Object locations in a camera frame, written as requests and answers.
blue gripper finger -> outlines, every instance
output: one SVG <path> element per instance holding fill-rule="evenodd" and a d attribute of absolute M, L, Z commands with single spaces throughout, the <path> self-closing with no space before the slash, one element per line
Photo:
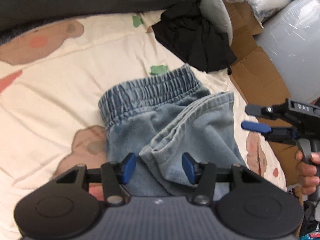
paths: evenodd
<path fill-rule="evenodd" d="M 182 167 L 191 184 L 196 184 L 195 165 L 197 162 L 191 157 L 189 153 L 182 155 Z"/>
<path fill-rule="evenodd" d="M 128 184 L 134 170 L 136 168 L 137 157 L 134 153 L 129 153 L 126 158 L 121 162 L 121 184 Z"/>
<path fill-rule="evenodd" d="M 263 134 L 272 132 L 272 128 L 270 126 L 263 123 L 257 123 L 257 122 L 243 121 L 241 123 L 241 128 L 243 130 L 248 130 L 248 131 L 258 132 Z"/>

black cloth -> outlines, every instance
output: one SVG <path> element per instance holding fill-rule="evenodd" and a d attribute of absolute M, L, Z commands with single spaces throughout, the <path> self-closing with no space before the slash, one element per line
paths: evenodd
<path fill-rule="evenodd" d="M 200 71 L 229 68 L 236 61 L 228 34 L 217 33 L 192 1 L 183 1 L 167 9 L 152 28 L 157 41 Z"/>

finger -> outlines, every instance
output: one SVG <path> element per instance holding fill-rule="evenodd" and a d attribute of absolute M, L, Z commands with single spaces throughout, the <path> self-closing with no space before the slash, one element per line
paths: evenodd
<path fill-rule="evenodd" d="M 314 164 L 320 164 L 320 153 L 312 153 L 311 160 Z"/>
<path fill-rule="evenodd" d="M 296 154 L 295 154 L 295 158 L 296 158 L 296 160 L 301 161 L 302 158 L 303 158 L 302 152 L 301 151 L 297 151 Z"/>
<path fill-rule="evenodd" d="M 304 176 L 304 177 L 312 177 L 315 176 L 317 173 L 317 169 L 315 166 L 313 165 L 309 165 L 303 162 L 299 162 L 296 166 L 296 172 L 300 175 L 300 176 Z"/>
<path fill-rule="evenodd" d="M 301 189 L 303 195 L 310 195 L 314 192 L 316 192 L 316 187 L 302 187 Z"/>
<path fill-rule="evenodd" d="M 298 182 L 303 187 L 316 187 L 320 183 L 320 178 L 316 177 L 316 176 L 314 176 L 314 177 L 299 176 Z"/>

cardboard box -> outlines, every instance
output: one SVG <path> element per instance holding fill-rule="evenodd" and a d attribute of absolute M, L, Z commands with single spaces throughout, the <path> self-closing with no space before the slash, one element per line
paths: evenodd
<path fill-rule="evenodd" d="M 237 56 L 232 66 L 232 82 L 249 104 L 272 106 L 284 103 L 291 95 L 278 70 L 253 38 L 253 35 L 261 33 L 262 28 L 249 4 L 225 2 L 225 5 L 233 26 L 231 49 Z M 260 119 L 259 122 L 270 126 L 290 126 L 281 120 Z M 294 154 L 297 148 L 279 143 L 270 145 L 284 171 L 287 185 L 296 184 L 298 176 Z"/>

patterned bed sheet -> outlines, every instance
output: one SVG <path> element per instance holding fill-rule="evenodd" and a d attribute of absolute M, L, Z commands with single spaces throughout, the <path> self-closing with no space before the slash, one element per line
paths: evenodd
<path fill-rule="evenodd" d="M 160 45 L 151 25 L 162 11 L 67 19 L 0 46 L 0 239 L 20 237 L 16 203 L 77 163 L 106 162 L 97 106 L 112 86 L 183 65 Z M 233 91 L 234 131 L 248 167 L 286 189 L 284 173 L 261 135 L 241 129 L 245 101 L 226 71 L 193 69 L 211 93 Z"/>

